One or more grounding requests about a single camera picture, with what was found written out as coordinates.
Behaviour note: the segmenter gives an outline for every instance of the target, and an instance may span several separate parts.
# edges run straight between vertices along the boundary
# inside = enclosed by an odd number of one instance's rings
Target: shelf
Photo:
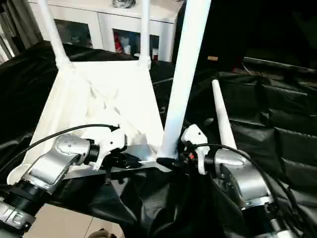
[[[28,2],[37,3],[37,0],[28,0]],[[137,0],[136,5],[132,8],[115,8],[112,6],[112,0],[48,0],[48,3],[49,5],[135,18],[142,16],[142,0]],[[175,23],[182,5],[182,1],[151,0],[150,20]]]

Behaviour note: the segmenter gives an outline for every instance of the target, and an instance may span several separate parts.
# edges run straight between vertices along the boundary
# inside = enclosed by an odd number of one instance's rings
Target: black plastic sheet
[[[102,50],[65,45],[72,61],[130,60]],[[164,122],[173,65],[153,62],[150,71]],[[0,167],[2,183],[19,161],[10,161],[25,148],[57,73],[49,43],[38,44],[0,66]],[[196,72],[184,127],[196,123],[209,142],[219,142],[211,80],[220,86],[239,149],[246,151],[272,178],[288,184],[317,234],[317,89],[297,81],[259,76]],[[163,173],[157,169],[116,175],[112,185],[104,176],[66,180],[52,204],[121,225],[125,237],[247,237],[239,209],[209,176]],[[284,216],[294,214],[283,191]]]

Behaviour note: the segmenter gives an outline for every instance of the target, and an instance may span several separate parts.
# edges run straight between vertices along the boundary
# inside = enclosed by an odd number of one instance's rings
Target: white cabinet
[[[28,0],[45,40],[37,0]],[[112,6],[112,0],[48,0],[50,10],[64,43],[115,52],[115,37],[120,38],[134,55],[140,50],[142,0],[132,8]],[[158,59],[171,61],[178,12],[183,2],[151,0],[150,52]]]
[[[127,16],[99,13],[105,50],[115,52],[114,33],[134,38],[131,53],[140,50],[141,19]],[[171,61],[175,37],[174,24],[150,20],[150,53],[158,49],[158,59]]]
[[[50,40],[40,6],[30,3],[30,7],[43,39]],[[95,49],[104,48],[97,12],[53,5],[50,5],[50,10],[63,43]]]

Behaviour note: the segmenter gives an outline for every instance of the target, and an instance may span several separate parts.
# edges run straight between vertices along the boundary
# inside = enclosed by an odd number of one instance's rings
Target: cabinet door
[[[131,54],[140,50],[141,19],[121,15],[98,13],[104,48],[116,51],[116,38],[127,39],[131,47]],[[150,21],[150,53],[158,54],[158,59],[171,61],[174,44],[174,25],[167,22]]]
[[[40,6],[37,3],[29,4],[44,40],[49,41]],[[50,10],[63,43],[94,49],[104,48],[97,12],[52,5]]]

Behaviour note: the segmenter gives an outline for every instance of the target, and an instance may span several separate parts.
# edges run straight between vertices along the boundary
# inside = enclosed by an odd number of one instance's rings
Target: curtain
[[[0,0],[0,63],[42,40],[24,0]]]

